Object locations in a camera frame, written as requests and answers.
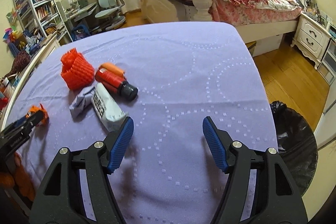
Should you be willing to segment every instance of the bookshelf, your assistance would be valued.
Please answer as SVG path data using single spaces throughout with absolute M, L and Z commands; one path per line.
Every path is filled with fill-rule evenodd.
M 22 6 L 17 18 L 22 30 L 39 33 L 47 37 L 57 32 L 57 40 L 61 44 L 72 42 L 54 0 L 13 0 L 14 6 Z

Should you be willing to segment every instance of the purple tablecloth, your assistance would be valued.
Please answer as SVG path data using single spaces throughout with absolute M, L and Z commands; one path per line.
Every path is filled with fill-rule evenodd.
M 107 134 L 92 107 L 74 121 L 70 115 L 76 93 L 60 77 L 60 58 L 73 47 L 95 69 L 104 62 L 117 64 L 139 88 L 134 102 L 119 102 L 135 127 L 121 167 L 110 176 L 127 223 L 210 223 L 227 176 L 215 166 L 204 139 L 204 117 L 211 116 L 218 128 L 250 148 L 277 147 L 263 84 L 233 26 L 130 27 L 55 50 L 20 93 L 8 123 L 33 104 L 42 103 L 50 116 L 48 127 L 34 129 L 19 149 L 35 187 L 60 148 L 85 149 Z M 242 219 L 250 214 L 254 185 L 252 171 Z M 94 218 L 86 182 L 82 187 L 88 217 Z

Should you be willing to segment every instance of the crumpled paper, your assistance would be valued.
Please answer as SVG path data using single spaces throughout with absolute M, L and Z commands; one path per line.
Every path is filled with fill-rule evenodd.
M 71 105 L 69 106 L 71 116 L 73 119 L 83 112 L 83 110 L 91 104 L 91 98 L 95 93 L 94 86 L 88 86 L 83 88 L 81 92 L 76 96 Z

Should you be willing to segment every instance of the blue basket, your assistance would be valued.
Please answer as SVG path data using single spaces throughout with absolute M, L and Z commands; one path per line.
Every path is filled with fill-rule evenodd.
M 10 42 L 8 44 L 8 47 L 15 58 L 19 54 L 20 51 L 17 49 L 17 47 L 15 46 L 13 42 Z

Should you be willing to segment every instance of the drawer handle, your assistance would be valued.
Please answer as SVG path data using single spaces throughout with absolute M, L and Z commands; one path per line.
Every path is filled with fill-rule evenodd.
M 315 34 L 315 32 L 314 31 L 311 31 L 311 30 L 309 30 L 309 33 L 311 34 L 311 33 L 313 33 L 314 34 L 314 36 L 316 37 L 316 34 Z
M 308 44 L 314 45 L 314 42 L 310 43 L 309 40 L 308 40 L 308 38 L 306 38 L 306 40 L 307 40 Z

